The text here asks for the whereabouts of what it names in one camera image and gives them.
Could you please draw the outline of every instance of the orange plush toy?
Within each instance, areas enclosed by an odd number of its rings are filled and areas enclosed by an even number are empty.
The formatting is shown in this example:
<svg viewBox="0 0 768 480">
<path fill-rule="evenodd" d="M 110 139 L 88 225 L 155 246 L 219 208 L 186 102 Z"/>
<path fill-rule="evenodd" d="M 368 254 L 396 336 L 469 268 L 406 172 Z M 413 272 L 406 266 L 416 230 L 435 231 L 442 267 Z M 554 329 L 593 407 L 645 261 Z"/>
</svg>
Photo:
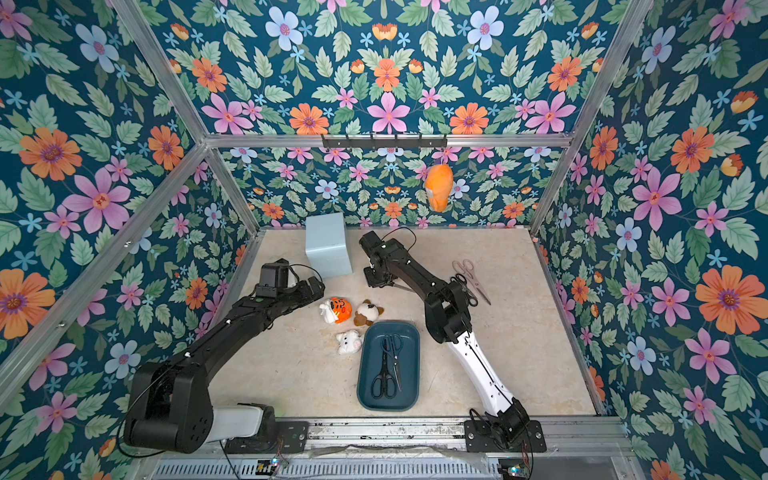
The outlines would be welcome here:
<svg viewBox="0 0 768 480">
<path fill-rule="evenodd" d="M 320 304 L 320 316 L 326 323 L 342 323 L 352 318 L 352 304 L 333 296 Z"/>
<path fill-rule="evenodd" d="M 435 165 L 429 169 L 424 183 L 429 206 L 435 212 L 445 211 L 453 189 L 453 170 L 448 165 Z"/>
</svg>

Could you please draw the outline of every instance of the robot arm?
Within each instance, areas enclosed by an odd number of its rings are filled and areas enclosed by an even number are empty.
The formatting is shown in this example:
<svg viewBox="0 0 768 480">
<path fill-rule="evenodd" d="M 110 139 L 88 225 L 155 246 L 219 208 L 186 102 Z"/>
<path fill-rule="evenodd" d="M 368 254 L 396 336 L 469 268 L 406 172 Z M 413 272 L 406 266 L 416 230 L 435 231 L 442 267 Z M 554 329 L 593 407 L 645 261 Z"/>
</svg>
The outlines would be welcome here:
<svg viewBox="0 0 768 480">
<path fill-rule="evenodd" d="M 323 298 L 325 286 L 314 276 L 288 287 L 290 271 L 284 259 L 265 263 L 254 291 L 235 302 L 211 331 L 165 362 L 139 368 L 131 386 L 125 443 L 192 453 L 210 441 L 214 428 L 214 408 L 208 395 L 211 379 L 277 317 Z"/>
<path fill-rule="evenodd" d="M 451 351 L 464 366 L 477 389 L 485 414 L 501 444 L 514 445 L 528 427 L 528 413 L 504 386 L 472 332 L 468 296 L 456 279 L 450 283 L 432 275 L 411 257 L 397 240 L 382 242 L 376 232 L 360 239 L 371 266 L 364 273 L 369 286 L 393 286 L 402 278 L 425 304 L 426 327 L 438 343 L 449 342 Z"/>
</svg>

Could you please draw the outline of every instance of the blue tray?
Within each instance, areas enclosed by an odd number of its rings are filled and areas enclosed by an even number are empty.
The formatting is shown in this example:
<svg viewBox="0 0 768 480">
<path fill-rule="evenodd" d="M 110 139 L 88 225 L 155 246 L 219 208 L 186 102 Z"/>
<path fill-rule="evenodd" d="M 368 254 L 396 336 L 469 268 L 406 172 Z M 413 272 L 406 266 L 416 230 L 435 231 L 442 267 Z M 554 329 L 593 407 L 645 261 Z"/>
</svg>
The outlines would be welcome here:
<svg viewBox="0 0 768 480">
<path fill-rule="evenodd" d="M 400 386 L 397 395 L 388 399 L 382 396 L 374 399 L 371 383 L 382 368 L 382 338 L 386 335 L 400 335 L 402 350 L 400 363 Z M 366 332 L 360 358 L 360 374 L 357 379 L 357 399 L 368 410 L 403 412 L 413 407 L 419 398 L 419 331 L 410 323 L 376 322 Z M 392 359 L 387 364 L 389 372 L 395 375 Z"/>
</svg>

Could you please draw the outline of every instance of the brown and white plush dog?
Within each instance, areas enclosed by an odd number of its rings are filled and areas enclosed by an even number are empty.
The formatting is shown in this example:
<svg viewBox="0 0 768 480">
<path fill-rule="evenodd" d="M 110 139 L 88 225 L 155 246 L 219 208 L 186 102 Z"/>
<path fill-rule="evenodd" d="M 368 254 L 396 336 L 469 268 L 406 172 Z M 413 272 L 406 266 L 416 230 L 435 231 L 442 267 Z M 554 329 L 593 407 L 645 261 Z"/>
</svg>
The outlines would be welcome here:
<svg viewBox="0 0 768 480">
<path fill-rule="evenodd" d="M 366 300 L 355 310 L 355 326 L 371 326 L 373 322 L 379 319 L 379 315 L 384 313 L 384 309 Z"/>
</svg>

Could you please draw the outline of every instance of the orange flower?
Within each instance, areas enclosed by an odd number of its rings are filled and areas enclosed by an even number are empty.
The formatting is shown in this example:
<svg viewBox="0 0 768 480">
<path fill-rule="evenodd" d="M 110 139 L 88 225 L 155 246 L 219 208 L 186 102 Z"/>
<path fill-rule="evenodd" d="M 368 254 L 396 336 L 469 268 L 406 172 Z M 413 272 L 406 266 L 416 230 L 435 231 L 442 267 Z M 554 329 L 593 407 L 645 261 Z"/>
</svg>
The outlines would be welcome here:
<svg viewBox="0 0 768 480">
<path fill-rule="evenodd" d="M 478 108 L 475 103 L 467 104 L 467 108 L 463 105 L 456 108 L 456 116 L 451 118 L 452 132 L 460 135 L 481 134 L 482 129 L 488 126 L 487 114 L 485 107 Z"/>
<path fill-rule="evenodd" d="M 755 95 L 755 92 L 740 91 L 736 97 L 733 97 L 733 101 L 730 102 L 730 110 L 734 114 L 743 113 L 752 108 L 756 101 L 757 95 Z"/>
<path fill-rule="evenodd" d="M 422 70 L 424 70 L 424 65 L 422 65 L 422 62 L 414 58 L 408 63 L 408 69 L 413 74 L 422 73 Z"/>
<path fill-rule="evenodd" d="M 741 161 L 741 155 L 739 154 L 733 154 L 726 157 L 726 159 L 723 160 L 723 164 L 720 165 L 720 171 L 723 172 L 723 175 L 727 175 L 728 177 L 738 177 L 741 175 L 742 168 L 744 168 L 744 162 Z"/>
<path fill-rule="evenodd" d="M 576 77 L 580 74 L 581 60 L 578 58 L 571 60 L 571 57 L 567 56 L 563 58 L 562 62 L 556 63 L 552 67 L 552 73 L 547 77 L 547 81 L 551 83 L 549 88 L 552 91 L 566 91 L 568 87 L 576 83 Z"/>
<path fill-rule="evenodd" d="M 397 218 L 400 215 L 402 215 L 402 207 L 400 207 L 395 202 L 392 202 L 389 205 L 387 205 L 387 207 L 384 210 L 386 210 L 387 217 Z"/>
<path fill-rule="evenodd" d="M 384 91 L 392 91 L 392 89 L 400 85 L 400 69 L 395 66 L 395 62 L 389 58 L 384 58 L 379 62 L 379 66 L 373 69 L 373 74 L 376 76 L 376 84 L 384 89 Z"/>
<path fill-rule="evenodd" d="M 217 91 L 227 89 L 224 87 L 227 84 L 227 77 L 221 74 L 219 65 L 212 65 L 207 58 L 195 59 L 192 65 L 194 65 L 192 75 L 197 77 L 197 83 L 203 85 L 211 93 L 215 94 Z"/>
<path fill-rule="evenodd" d="M 352 62 L 352 64 L 349 66 L 349 69 L 353 73 L 361 74 L 366 70 L 366 65 L 360 60 L 359 58 Z"/>
<path fill-rule="evenodd" d="M 586 302 L 587 295 L 589 295 L 589 287 L 587 286 L 587 282 L 580 276 L 577 276 L 576 280 L 574 280 L 571 285 L 573 286 L 573 288 L 571 288 L 571 293 L 574 296 L 574 300 L 579 302 L 579 304 Z"/>
<path fill-rule="evenodd" d="M 598 389 L 598 396 L 600 397 L 600 401 L 605 402 L 605 390 L 603 390 L 605 383 L 603 383 L 603 379 L 598 375 L 598 371 L 593 366 L 589 367 L 589 373 L 592 375 L 594 386 Z"/>
<path fill-rule="evenodd" d="M 196 310 L 200 308 L 200 305 L 205 301 L 205 296 L 208 294 L 207 282 L 200 277 L 192 280 L 190 287 L 187 289 L 187 305 L 190 306 L 190 310 Z"/>
<path fill-rule="evenodd" d="M 170 24 L 170 29 L 173 33 L 176 34 L 178 38 L 181 38 L 182 40 L 187 40 L 190 37 L 190 31 L 187 30 L 187 27 L 183 25 L 172 23 Z"/>
<path fill-rule="evenodd" d="M 619 148 L 619 140 L 616 138 L 616 129 L 603 127 L 600 133 L 594 136 L 589 156 L 592 159 L 592 168 L 605 170 L 606 166 L 614 161 L 614 150 Z"/>
<path fill-rule="evenodd" d="M 24 150 L 18 152 L 24 165 L 33 165 L 32 173 L 40 178 L 51 175 L 51 180 L 64 180 L 64 175 L 74 175 L 74 168 L 80 167 L 83 159 L 80 147 L 74 140 L 67 140 L 67 134 L 60 130 L 53 133 L 47 128 L 35 130 L 34 138 L 24 136 L 18 142 Z"/>
<path fill-rule="evenodd" d="M 581 37 L 584 39 L 590 38 L 598 30 L 600 25 L 596 22 L 589 22 L 581 29 Z"/>
<path fill-rule="evenodd" d="M 149 149 L 153 150 L 152 158 L 158 165 L 163 165 L 165 170 L 173 170 L 184 156 L 184 149 L 179 145 L 181 141 L 178 135 L 163 125 L 150 130 L 152 138 L 148 139 Z"/>
<path fill-rule="evenodd" d="M 101 448 L 98 449 L 98 456 L 102 458 L 107 458 L 114 451 L 114 445 L 115 445 L 114 437 L 112 437 L 111 439 L 108 439 L 106 442 L 104 442 Z"/>
<path fill-rule="evenodd" d="M 704 302 L 699 311 L 707 322 L 717 319 L 715 325 L 721 332 L 733 335 L 736 326 L 744 335 L 760 329 L 755 316 L 768 318 L 768 300 L 757 295 L 766 287 L 754 275 L 741 278 L 738 266 L 726 265 L 723 275 L 710 269 L 701 276 L 707 285 L 696 285 L 696 300 Z"/>
<path fill-rule="evenodd" d="M 715 145 L 715 136 L 707 134 L 707 127 L 693 128 L 683 132 L 683 140 L 674 143 L 672 165 L 677 165 L 677 172 L 684 174 L 699 171 L 701 164 L 710 161 L 710 148 Z"/>
<path fill-rule="evenodd" d="M 312 107 L 310 104 L 299 104 L 299 107 L 293 107 L 290 111 L 291 128 L 296 128 L 299 135 L 320 135 L 327 134 L 328 119 L 323 116 L 323 112 L 318 107 Z"/>
<path fill-rule="evenodd" d="M 43 290 L 48 281 L 40 273 L 32 273 L 24 280 L 20 269 L 0 272 L 0 329 L 3 336 L 14 339 L 29 332 L 27 323 L 37 325 L 47 312 L 43 306 L 56 301 L 53 290 Z"/>
<path fill-rule="evenodd" d="M 245 254 L 245 245 L 240 245 L 235 252 L 235 265 L 240 265 L 243 261 L 243 255 Z"/>
<path fill-rule="evenodd" d="M 504 207 L 504 216 L 506 218 L 517 218 L 523 214 L 525 205 L 523 204 L 509 204 Z"/>
<path fill-rule="evenodd" d="M 650 466 L 650 476 L 653 480 L 680 480 L 680 476 L 678 476 L 677 473 L 672 472 L 672 469 L 666 462 L 654 460 Z"/>
<path fill-rule="evenodd" d="M 393 40 L 397 35 L 397 25 L 393 25 L 391 23 L 386 25 L 377 23 L 372 27 L 372 30 L 373 36 L 379 40 Z"/>
<path fill-rule="evenodd" d="M 264 206 L 261 207 L 261 210 L 264 212 L 264 215 L 267 215 L 272 220 L 278 220 L 285 217 L 283 208 L 275 204 L 264 204 Z"/>
</svg>

